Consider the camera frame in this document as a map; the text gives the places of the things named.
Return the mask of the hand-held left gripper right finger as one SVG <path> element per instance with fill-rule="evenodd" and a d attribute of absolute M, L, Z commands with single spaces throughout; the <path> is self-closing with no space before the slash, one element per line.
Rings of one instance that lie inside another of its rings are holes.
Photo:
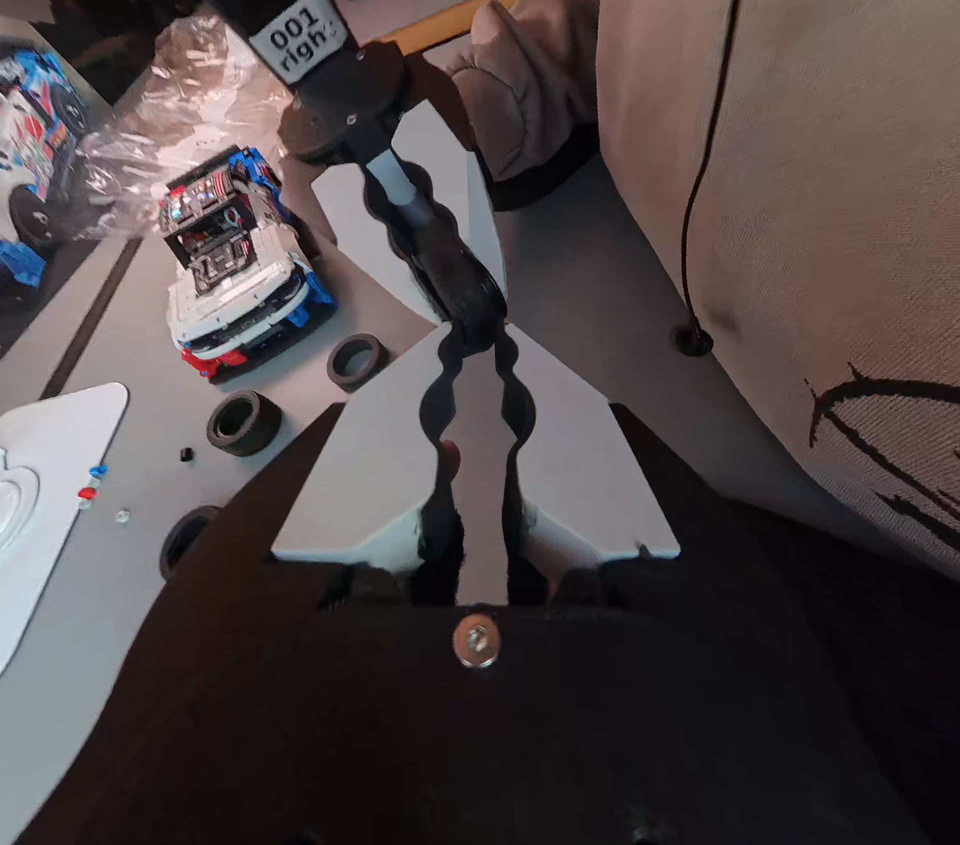
<path fill-rule="evenodd" d="M 515 324 L 498 336 L 501 415 L 514 435 L 503 525 L 548 582 L 681 546 L 605 395 Z"/>

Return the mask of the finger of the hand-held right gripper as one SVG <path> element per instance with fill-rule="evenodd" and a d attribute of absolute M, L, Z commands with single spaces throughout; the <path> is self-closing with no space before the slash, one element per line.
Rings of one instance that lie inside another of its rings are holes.
<path fill-rule="evenodd" d="M 395 253 L 388 228 L 367 208 L 367 180 L 358 164 L 326 168 L 311 189 L 339 250 L 409 311 L 432 326 L 443 318 L 417 283 L 408 264 Z"/>
<path fill-rule="evenodd" d="M 503 252 L 478 155 L 462 144 L 428 101 L 403 114 L 391 147 L 403 163 L 426 172 L 435 199 L 456 220 L 460 239 L 507 298 Z"/>

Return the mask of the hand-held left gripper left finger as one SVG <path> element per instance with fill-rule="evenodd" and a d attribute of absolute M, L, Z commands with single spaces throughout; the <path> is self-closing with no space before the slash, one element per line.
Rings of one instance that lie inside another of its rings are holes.
<path fill-rule="evenodd" d="M 275 537 L 281 561 L 408 575 L 439 559 L 458 515 L 442 446 L 462 331 L 443 323 L 354 392 Z"/>

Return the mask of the black rubber toy tyre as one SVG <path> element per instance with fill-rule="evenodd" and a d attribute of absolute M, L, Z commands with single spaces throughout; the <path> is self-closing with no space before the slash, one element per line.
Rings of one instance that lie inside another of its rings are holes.
<path fill-rule="evenodd" d="M 353 393 L 376 377 L 389 362 L 389 349 L 377 336 L 354 333 L 333 347 L 326 368 L 332 383 Z"/>
<path fill-rule="evenodd" d="M 223 399 L 209 416 L 207 441 L 235 457 L 250 457 L 265 450 L 282 428 L 282 408 L 253 390 L 235 392 Z"/>
<path fill-rule="evenodd" d="M 186 512 L 175 522 L 163 540 L 159 553 L 159 573 L 164 582 L 174 575 L 186 553 L 194 547 L 221 511 L 220 506 L 203 504 Z"/>
<path fill-rule="evenodd" d="M 458 327 L 463 353 L 479 355 L 494 346 L 502 322 L 484 317 L 478 289 L 482 263 L 449 225 L 435 220 L 414 233 L 414 265 L 446 320 Z"/>

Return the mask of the toy brick race car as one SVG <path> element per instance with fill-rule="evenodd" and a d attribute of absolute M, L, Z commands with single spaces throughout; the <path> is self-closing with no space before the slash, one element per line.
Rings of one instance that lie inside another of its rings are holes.
<path fill-rule="evenodd" d="M 171 179 L 158 232 L 176 260 L 166 323 L 180 359 L 222 384 L 273 359 L 338 310 L 320 252 L 258 149 L 230 146 Z"/>

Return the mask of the person's right forearm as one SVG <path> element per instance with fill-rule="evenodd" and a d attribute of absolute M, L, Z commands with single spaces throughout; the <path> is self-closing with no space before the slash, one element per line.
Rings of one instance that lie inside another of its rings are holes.
<path fill-rule="evenodd" d="M 600 0 L 515 0 L 479 9 L 450 66 L 492 179 L 546 165 L 597 123 Z"/>

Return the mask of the clear plastic bag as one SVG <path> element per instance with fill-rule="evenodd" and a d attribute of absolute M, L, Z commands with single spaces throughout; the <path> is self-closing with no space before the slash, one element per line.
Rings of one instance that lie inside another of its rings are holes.
<path fill-rule="evenodd" d="M 158 229 L 175 178 L 228 148 L 253 147 L 282 173 L 291 96 L 246 42 L 207 8 L 176 19 L 113 113 L 78 144 L 69 239 L 137 238 Z"/>

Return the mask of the black toy set box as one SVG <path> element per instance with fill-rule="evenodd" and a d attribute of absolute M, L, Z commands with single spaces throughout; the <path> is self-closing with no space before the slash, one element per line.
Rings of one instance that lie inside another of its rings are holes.
<path fill-rule="evenodd" d="M 1 38 L 1 294 L 40 289 L 66 234 L 66 207 L 90 110 L 52 51 Z"/>

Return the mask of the white book stand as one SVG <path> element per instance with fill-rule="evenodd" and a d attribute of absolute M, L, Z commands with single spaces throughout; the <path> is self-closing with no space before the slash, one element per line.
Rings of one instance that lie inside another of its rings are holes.
<path fill-rule="evenodd" d="M 6 411 L 1 418 L 1 670 L 16 654 L 81 509 L 100 480 L 129 402 L 109 382 Z"/>

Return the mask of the person in beige hoodie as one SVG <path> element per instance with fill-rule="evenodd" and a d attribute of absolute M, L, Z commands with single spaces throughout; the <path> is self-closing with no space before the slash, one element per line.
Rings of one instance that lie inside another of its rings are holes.
<path fill-rule="evenodd" d="M 958 0 L 599 0 L 601 148 L 750 409 L 958 576 Z"/>

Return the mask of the black wired earphone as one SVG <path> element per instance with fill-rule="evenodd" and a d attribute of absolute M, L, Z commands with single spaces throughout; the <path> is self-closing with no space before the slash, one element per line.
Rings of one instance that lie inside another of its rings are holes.
<path fill-rule="evenodd" d="M 726 96 L 730 67 L 738 35 L 741 2 L 742 0 L 728 0 L 721 54 L 716 73 L 714 93 L 709 108 L 709 116 L 706 122 L 705 136 L 702 143 L 702 154 L 690 187 L 680 227 L 680 293 L 686 308 L 687 318 L 685 323 L 674 329 L 671 334 L 671 342 L 681 355 L 690 359 L 706 357 L 710 355 L 714 349 L 714 338 L 700 322 L 690 289 L 690 228 L 694 208 L 714 153 L 714 143 L 718 131 L 719 118 Z"/>

